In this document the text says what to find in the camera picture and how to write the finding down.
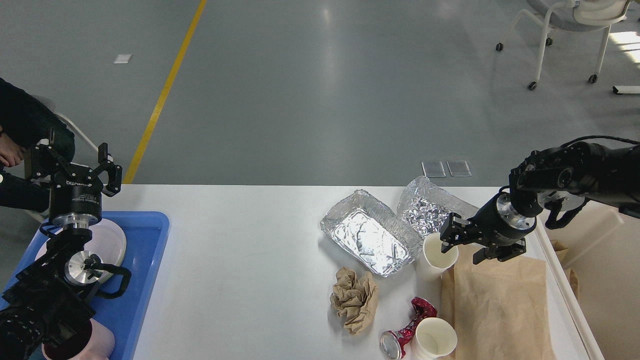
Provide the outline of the person's hand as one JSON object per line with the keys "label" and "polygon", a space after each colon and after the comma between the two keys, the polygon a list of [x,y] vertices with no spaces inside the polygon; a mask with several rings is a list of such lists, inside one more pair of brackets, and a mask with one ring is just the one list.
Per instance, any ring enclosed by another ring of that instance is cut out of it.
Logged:
{"label": "person's hand", "polygon": [[20,165],[25,159],[26,148],[17,144],[4,131],[0,133],[0,162],[2,166],[14,167]]}

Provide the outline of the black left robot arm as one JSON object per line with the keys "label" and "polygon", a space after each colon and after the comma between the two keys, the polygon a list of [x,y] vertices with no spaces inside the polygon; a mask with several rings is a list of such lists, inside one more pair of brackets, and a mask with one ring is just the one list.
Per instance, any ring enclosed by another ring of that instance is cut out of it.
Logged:
{"label": "black left robot arm", "polygon": [[31,182],[48,178],[48,220],[39,230],[46,235],[46,252],[16,274],[16,283],[2,294],[1,358],[27,360],[42,345],[61,346],[79,335],[96,314],[90,301],[98,296],[123,296],[131,272],[85,250],[102,221],[102,196],[121,191],[122,167],[115,164],[108,144],[96,149],[98,164],[91,168],[66,160],[56,149],[55,135],[27,151],[25,175]]}

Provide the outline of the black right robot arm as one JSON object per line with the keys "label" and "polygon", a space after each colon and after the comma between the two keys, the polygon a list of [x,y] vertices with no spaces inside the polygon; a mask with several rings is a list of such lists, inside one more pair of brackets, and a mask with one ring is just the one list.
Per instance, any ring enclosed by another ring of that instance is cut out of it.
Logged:
{"label": "black right robot arm", "polygon": [[639,142],[621,138],[626,147],[611,149],[578,137],[560,146],[534,150],[509,173],[509,182],[471,218],[451,212],[439,231],[440,251],[478,244],[472,257],[505,262],[526,250],[526,235],[543,210],[548,229],[567,226],[594,201],[639,217]]}

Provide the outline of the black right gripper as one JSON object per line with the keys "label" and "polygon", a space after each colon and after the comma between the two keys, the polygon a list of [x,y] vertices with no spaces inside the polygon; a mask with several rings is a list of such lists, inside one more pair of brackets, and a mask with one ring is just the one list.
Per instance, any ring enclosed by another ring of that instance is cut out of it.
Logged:
{"label": "black right gripper", "polygon": [[492,259],[505,262],[527,251],[523,238],[536,226],[535,217],[519,214],[509,193],[498,193],[478,210],[475,222],[450,212],[439,228],[440,251],[446,254],[458,245],[478,244],[485,247],[473,254],[474,265]]}

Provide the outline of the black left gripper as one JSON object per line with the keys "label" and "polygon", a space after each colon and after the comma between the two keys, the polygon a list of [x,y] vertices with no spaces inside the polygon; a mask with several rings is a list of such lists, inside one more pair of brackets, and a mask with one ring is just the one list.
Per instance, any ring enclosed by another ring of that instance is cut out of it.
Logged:
{"label": "black left gripper", "polygon": [[[100,223],[102,193],[112,198],[121,191],[122,166],[115,164],[106,142],[97,148],[98,166],[93,169],[64,157],[55,131],[25,154],[26,180],[50,186],[48,222],[55,226],[88,228]],[[107,174],[106,185],[99,180],[102,173]]]}

